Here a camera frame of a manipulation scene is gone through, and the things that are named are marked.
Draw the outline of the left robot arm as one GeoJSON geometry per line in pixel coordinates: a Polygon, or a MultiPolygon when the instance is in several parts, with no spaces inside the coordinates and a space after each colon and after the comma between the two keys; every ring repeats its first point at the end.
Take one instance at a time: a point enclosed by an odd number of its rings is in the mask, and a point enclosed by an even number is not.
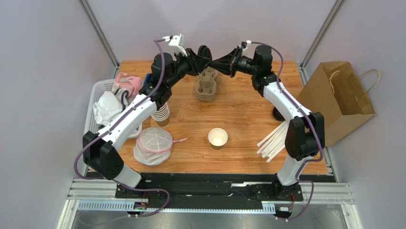
{"type": "Polygon", "coordinates": [[[197,53],[186,49],[186,56],[162,52],[151,65],[150,79],[133,103],[97,133],[87,132],[80,155],[90,168],[107,180],[135,188],[142,176],[125,165],[118,151],[144,120],[163,107],[172,95],[171,88],[186,75],[199,75],[212,60],[210,49],[202,45],[197,53]]]}

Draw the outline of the paper coffee cup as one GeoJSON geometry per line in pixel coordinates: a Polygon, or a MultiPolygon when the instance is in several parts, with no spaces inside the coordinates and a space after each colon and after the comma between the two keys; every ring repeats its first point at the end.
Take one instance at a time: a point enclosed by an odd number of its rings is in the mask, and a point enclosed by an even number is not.
{"type": "Polygon", "coordinates": [[[228,141],[228,134],[224,129],[214,128],[208,134],[209,143],[214,150],[220,150],[228,141]]]}

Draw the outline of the black cup lid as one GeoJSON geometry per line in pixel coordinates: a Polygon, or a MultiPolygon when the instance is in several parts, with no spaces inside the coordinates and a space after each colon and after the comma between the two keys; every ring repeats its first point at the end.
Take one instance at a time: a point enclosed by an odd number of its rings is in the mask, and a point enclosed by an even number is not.
{"type": "Polygon", "coordinates": [[[213,60],[211,50],[206,45],[199,47],[197,55],[204,58],[207,65],[213,60]]]}

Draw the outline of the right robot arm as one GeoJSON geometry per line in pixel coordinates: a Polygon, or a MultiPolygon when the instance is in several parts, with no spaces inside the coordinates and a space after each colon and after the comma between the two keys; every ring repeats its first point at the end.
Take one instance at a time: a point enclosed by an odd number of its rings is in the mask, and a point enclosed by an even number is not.
{"type": "Polygon", "coordinates": [[[320,156],[319,161],[323,160],[325,121],[320,112],[310,111],[286,90],[280,80],[281,71],[272,71],[272,52],[276,49],[261,42],[255,44],[253,58],[243,55],[248,42],[242,42],[229,54],[212,60],[209,66],[230,77],[236,72],[251,75],[253,88],[288,122],[284,143],[288,155],[273,181],[273,195],[284,199],[295,191],[306,164],[314,162],[316,155],[320,156]]]}

